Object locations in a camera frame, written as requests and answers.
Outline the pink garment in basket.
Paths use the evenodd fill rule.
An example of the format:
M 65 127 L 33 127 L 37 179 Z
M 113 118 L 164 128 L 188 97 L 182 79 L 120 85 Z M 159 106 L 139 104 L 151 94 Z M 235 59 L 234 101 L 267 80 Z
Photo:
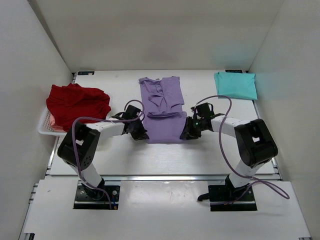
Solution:
M 49 126 L 55 131 L 55 132 L 59 132 L 59 133 L 65 133 L 64 129 L 62 126 L 58 125 L 56 123 L 56 119 L 55 117 L 50 114 L 50 117 L 49 117 Z

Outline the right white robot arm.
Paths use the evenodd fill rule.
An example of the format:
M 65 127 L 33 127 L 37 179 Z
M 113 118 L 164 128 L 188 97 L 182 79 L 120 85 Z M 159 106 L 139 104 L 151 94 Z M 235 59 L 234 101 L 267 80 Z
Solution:
M 236 200 L 249 185 L 256 172 L 278 154 L 278 147 L 265 122 L 239 120 L 223 113 L 214 113 L 211 103 L 203 103 L 191 108 L 193 116 L 186 118 L 181 140 L 195 140 L 203 131 L 223 134 L 236 139 L 240 161 L 225 179 L 224 195 Z

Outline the red t shirt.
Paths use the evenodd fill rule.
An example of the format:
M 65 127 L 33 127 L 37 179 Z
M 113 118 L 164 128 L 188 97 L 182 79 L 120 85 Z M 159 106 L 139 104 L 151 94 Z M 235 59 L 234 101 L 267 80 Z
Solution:
M 75 119 L 90 117 L 105 119 L 111 111 L 111 97 L 98 88 L 52 85 L 46 106 L 58 125 L 68 132 Z

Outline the purple t shirt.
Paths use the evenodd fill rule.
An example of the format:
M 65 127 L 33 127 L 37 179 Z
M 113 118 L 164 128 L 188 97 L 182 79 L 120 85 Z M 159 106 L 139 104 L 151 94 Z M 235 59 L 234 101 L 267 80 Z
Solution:
M 180 144 L 187 113 L 178 76 L 138 80 L 149 144 Z

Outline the aluminium table rail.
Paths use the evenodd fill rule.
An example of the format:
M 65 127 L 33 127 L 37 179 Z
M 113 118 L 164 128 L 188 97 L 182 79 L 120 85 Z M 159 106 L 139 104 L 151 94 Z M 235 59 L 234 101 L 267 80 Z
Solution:
M 107 181 L 224 181 L 226 175 L 104 175 Z

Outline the right blue label sticker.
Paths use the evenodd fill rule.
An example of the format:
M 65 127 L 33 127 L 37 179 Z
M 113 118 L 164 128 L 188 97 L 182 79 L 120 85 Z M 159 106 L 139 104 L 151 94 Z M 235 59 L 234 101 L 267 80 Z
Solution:
M 235 73 L 235 74 L 243 74 L 243 71 L 241 69 L 226 69 L 226 73 Z

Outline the white plastic basket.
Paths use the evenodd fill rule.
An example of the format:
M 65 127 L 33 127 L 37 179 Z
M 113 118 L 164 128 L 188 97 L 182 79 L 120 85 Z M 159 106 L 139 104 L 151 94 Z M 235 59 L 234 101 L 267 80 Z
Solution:
M 112 95 L 105 92 L 110 96 L 110 106 L 112 110 Z M 40 117 L 40 121 L 38 124 L 38 132 L 43 135 L 52 135 L 52 136 L 63 136 L 66 134 L 66 132 L 56 132 L 50 127 L 50 112 L 47 108 L 47 104 L 45 101 L 45 108 L 43 110 L 43 113 Z

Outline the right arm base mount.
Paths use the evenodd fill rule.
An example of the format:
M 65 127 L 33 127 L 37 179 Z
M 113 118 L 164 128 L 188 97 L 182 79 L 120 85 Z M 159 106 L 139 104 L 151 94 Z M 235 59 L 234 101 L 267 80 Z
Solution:
M 209 200 L 211 212 L 254 212 L 257 204 L 250 184 L 234 187 L 227 176 L 224 185 L 208 185 L 208 192 L 198 196 L 197 201 Z

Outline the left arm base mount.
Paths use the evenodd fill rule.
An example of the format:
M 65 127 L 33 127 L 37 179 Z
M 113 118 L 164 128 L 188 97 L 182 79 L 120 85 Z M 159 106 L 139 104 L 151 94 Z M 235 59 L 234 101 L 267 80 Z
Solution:
M 78 181 L 73 209 L 75 210 L 118 210 L 120 199 L 120 182 L 110 183 L 105 181 L 104 190 L 91 189 Z

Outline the folded teal t shirt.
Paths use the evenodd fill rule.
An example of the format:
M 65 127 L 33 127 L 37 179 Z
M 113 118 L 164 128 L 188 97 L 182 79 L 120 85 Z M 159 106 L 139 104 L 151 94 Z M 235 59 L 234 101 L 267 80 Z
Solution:
M 257 100 L 254 73 L 217 72 L 214 74 L 218 95 L 234 99 Z

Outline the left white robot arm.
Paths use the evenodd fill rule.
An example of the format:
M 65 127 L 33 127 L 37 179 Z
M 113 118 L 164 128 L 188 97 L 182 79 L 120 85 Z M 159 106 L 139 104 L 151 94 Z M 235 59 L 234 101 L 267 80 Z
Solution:
M 109 119 L 79 117 L 73 122 L 57 155 L 77 173 L 85 193 L 91 199 L 110 199 L 105 180 L 93 164 L 99 141 L 126 134 L 136 141 L 148 140 L 147 130 L 141 120 L 143 115 L 144 109 L 127 104 L 124 112 Z

